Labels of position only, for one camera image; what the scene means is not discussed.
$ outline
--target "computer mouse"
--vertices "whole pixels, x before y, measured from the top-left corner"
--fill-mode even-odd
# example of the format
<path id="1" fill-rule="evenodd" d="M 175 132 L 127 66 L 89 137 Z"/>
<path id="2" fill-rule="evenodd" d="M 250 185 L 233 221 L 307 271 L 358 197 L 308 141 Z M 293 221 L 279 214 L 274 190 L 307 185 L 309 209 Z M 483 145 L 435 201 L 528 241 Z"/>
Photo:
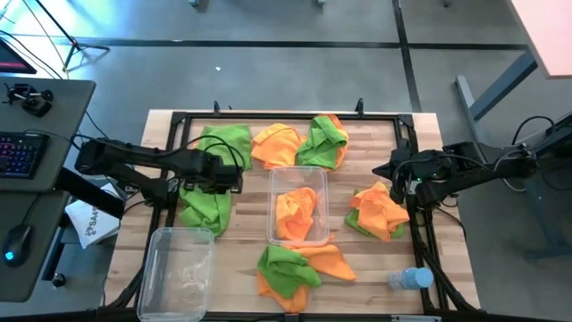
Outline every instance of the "computer mouse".
<path id="1" fill-rule="evenodd" d="M 8 267 L 18 267 L 28 259 L 32 226 L 17 225 L 8 231 L 2 243 L 2 258 Z"/>

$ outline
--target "transparent plastic bin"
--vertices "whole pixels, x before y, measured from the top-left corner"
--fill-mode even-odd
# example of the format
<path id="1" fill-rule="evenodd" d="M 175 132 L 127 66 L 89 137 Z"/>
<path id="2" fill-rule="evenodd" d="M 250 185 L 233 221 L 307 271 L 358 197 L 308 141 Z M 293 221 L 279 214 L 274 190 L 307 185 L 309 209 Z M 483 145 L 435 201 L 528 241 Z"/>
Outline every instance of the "transparent plastic bin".
<path id="1" fill-rule="evenodd" d="M 215 237 L 206 228 L 159 228 L 151 236 L 137 315 L 141 321 L 199 321 L 212 284 Z"/>
<path id="2" fill-rule="evenodd" d="M 290 241 L 278 237 L 276 233 L 276 199 L 278 196 L 308 187 L 315 192 L 315 206 L 312 218 L 314 223 L 304 241 Z M 328 178 L 319 166 L 285 166 L 270 170 L 268 192 L 268 216 L 266 237 L 274 245 L 324 245 L 330 237 L 328 208 Z"/>

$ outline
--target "green towel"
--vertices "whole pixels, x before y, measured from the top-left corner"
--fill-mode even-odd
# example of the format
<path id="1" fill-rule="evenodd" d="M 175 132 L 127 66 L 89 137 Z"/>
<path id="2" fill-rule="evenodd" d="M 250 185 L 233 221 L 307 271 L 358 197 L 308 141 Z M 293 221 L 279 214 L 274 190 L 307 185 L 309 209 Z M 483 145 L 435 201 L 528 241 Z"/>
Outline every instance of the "green towel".
<path id="1" fill-rule="evenodd" d="M 230 146 L 237 149 L 244 158 L 245 165 L 242 164 L 240 157 L 233 150 L 239 165 L 243 165 L 243 170 L 252 168 L 252 159 L 250 152 L 252 151 L 252 136 L 250 135 L 250 128 L 246 124 L 226 125 L 226 126 L 206 126 L 200 135 L 214 135 L 226 141 Z M 201 139 L 195 148 L 205 149 L 208 146 L 221 141 L 213 138 Z M 210 148 L 207 152 L 212 153 L 223 158 L 225 165 L 234 165 L 229 149 L 224 145 L 217 145 Z"/>
<path id="2" fill-rule="evenodd" d="M 336 167 L 338 148 L 348 142 L 328 116 L 312 119 L 307 140 L 296 151 L 296 165 Z"/>
<path id="3" fill-rule="evenodd" d="M 235 147 L 244 158 L 244 170 L 252 168 L 252 160 L 250 159 L 252 138 L 250 128 L 247 125 L 207 126 L 201 135 L 207 134 L 217 136 L 230 146 Z M 221 141 L 204 138 L 199 141 L 196 148 L 205 149 L 215 143 L 221 143 Z M 231 153 L 226 146 L 213 146 L 208 149 L 208 152 L 221 156 L 225 165 L 234 165 Z M 234 155 L 238 164 L 243 165 L 236 151 L 234 151 Z M 179 213 L 179 219 L 186 226 L 208 228 L 215 237 L 224 233 L 229 224 L 232 209 L 232 197 L 228 191 L 225 194 L 207 194 L 199 187 L 193 191 L 186 191 L 181 187 L 179 194 L 185 204 L 185 209 Z"/>
<path id="4" fill-rule="evenodd" d="M 299 253 L 280 246 L 268 245 L 258 260 L 258 270 L 268 285 L 285 299 L 291 299 L 302 285 L 318 287 L 322 280 Z"/>
<path id="5" fill-rule="evenodd" d="M 208 194 L 199 187 L 193 191 L 179 188 L 179 194 L 185 209 L 179 213 L 179 219 L 187 227 L 205 227 L 214 237 L 224 233 L 229 225 L 232 209 L 231 193 Z"/>
<path id="6" fill-rule="evenodd" d="M 354 191 L 354 196 L 357 195 L 358 193 L 359 191 Z M 343 221 L 351 228 L 357 230 L 358 232 L 364 234 L 365 236 L 374 236 L 372 233 L 368 232 L 367 230 L 358 225 L 358 217 L 359 217 L 359 210 L 357 208 L 353 208 L 349 212 L 349 214 L 345 216 L 345 218 L 343 218 Z M 399 238 L 403 236 L 404 231 L 405 229 L 403 228 L 403 224 L 399 224 L 397 225 L 396 231 L 390 233 L 390 236 L 392 238 Z"/>

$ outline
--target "keyboard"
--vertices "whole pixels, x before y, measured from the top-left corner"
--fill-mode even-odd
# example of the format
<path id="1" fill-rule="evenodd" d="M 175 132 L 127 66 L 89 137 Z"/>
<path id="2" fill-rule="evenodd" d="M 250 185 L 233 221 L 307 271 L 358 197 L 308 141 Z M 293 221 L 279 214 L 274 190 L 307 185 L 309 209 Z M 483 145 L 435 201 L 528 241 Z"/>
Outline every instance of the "keyboard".
<path id="1" fill-rule="evenodd" d="M 0 178 L 34 178 L 48 139 L 45 134 L 0 132 Z"/>

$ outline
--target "gray floor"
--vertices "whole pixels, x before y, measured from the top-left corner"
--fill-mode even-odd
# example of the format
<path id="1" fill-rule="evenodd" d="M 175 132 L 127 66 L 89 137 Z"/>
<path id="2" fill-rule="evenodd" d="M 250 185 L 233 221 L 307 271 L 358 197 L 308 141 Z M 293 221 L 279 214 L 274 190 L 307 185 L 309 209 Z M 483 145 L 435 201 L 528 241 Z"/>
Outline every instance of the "gray floor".
<path id="1" fill-rule="evenodd" d="M 311 0 L 210 0 L 199 10 L 183 0 L 54 0 L 46 5 L 70 33 L 82 37 L 398 41 L 391 0 L 328 0 L 323 10 Z M 448 9 L 440 0 L 401 0 L 401 8 L 409 42 L 526 42 L 501 0 L 453 0 Z M 7 17 L 17 24 L 0 21 L 3 30 L 41 34 L 18 2 Z M 48 30 L 59 35 L 54 27 Z M 59 65 L 49 43 L 22 40 L 50 64 Z M 150 108 L 210 108 L 215 99 L 237 109 L 351 110 L 363 97 L 368 111 L 411 111 L 398 49 L 113 47 L 100 59 L 96 50 L 87 54 L 93 62 L 85 57 L 81 62 L 82 54 L 76 55 L 72 65 L 82 66 L 70 77 L 97 82 L 89 112 L 111 137 L 134 143 L 139 143 Z M 438 115 L 445 143 L 471 139 L 454 77 L 467 76 L 478 96 L 520 54 L 411 50 L 422 110 Z M 489 142 L 508 145 L 530 115 L 558 119 L 568 113 L 571 86 L 570 80 L 548 81 L 540 71 L 534 72 L 482 120 Z M 540 121 L 531 123 L 523 136 L 545 127 Z M 81 130 L 97 135 L 88 122 Z M 568 177 L 557 179 L 566 185 Z M 568 226 L 570 193 L 551 191 L 535 180 L 550 201 L 547 212 L 559 215 Z M 526 197 L 501 182 L 490 182 L 463 192 L 459 205 L 482 307 L 500 314 L 571 320 L 571 258 L 523 259 L 525 251 L 545 246 Z M 112 248 L 105 245 L 88 250 L 66 247 L 58 270 L 71 276 L 70 283 L 52 290 L 47 282 L 38 282 L 29 302 L 2 303 L 0 315 L 95 307 L 111 254 Z"/>

